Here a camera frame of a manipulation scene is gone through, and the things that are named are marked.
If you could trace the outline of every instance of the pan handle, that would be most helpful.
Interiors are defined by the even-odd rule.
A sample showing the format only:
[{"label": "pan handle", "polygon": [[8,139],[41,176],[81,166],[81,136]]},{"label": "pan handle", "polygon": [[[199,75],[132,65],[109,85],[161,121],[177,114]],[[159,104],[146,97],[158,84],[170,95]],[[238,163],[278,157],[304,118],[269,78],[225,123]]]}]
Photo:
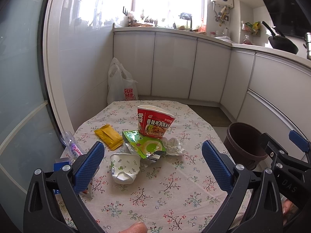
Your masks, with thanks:
[{"label": "pan handle", "polygon": [[276,36],[274,31],[270,28],[270,26],[265,21],[261,21],[261,23],[271,32],[272,37]]},{"label": "pan handle", "polygon": [[281,32],[276,26],[273,26],[272,28],[273,28],[273,30],[275,30],[275,32],[276,32],[277,34],[280,34],[281,36],[285,37],[285,35],[283,34],[283,32]]}]

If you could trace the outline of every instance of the door frame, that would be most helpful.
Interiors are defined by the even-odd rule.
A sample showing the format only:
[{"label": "door frame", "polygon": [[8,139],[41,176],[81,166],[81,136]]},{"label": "door frame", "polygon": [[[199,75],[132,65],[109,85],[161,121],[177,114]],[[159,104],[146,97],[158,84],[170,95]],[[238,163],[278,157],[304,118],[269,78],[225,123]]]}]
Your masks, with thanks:
[{"label": "door frame", "polygon": [[63,93],[59,65],[59,26],[64,0],[48,0],[43,27],[43,66],[46,87],[55,120],[61,132],[74,129]]}]

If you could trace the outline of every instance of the white paper cup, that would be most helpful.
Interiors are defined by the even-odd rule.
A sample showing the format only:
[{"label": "white paper cup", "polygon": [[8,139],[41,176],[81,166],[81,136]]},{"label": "white paper cup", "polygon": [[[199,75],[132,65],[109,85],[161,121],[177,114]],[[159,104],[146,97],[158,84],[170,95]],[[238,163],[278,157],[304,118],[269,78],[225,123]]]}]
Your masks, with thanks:
[{"label": "white paper cup", "polygon": [[140,156],[114,153],[110,156],[112,179],[118,184],[132,184],[139,172]]}]

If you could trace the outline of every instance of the range hood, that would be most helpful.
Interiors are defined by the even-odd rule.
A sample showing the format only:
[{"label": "range hood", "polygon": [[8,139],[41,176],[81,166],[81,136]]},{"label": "range hood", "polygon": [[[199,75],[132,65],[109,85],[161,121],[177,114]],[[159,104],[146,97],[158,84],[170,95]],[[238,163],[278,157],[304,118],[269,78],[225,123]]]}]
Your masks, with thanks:
[{"label": "range hood", "polygon": [[285,35],[304,37],[311,31],[311,0],[263,0],[273,24]]}]

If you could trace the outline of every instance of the metal pot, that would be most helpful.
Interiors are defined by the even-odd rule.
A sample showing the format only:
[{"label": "metal pot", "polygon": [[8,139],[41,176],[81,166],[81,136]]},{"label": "metal pot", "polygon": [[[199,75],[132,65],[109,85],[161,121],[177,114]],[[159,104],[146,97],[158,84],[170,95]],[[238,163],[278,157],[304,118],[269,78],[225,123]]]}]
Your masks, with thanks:
[{"label": "metal pot", "polygon": [[262,21],[261,23],[271,32],[272,36],[270,36],[268,39],[269,39],[271,46],[274,49],[297,54],[298,47],[290,39],[285,37],[285,35],[282,32],[280,32],[276,27],[274,27],[276,33],[280,34],[280,35],[276,35],[265,21]]}]

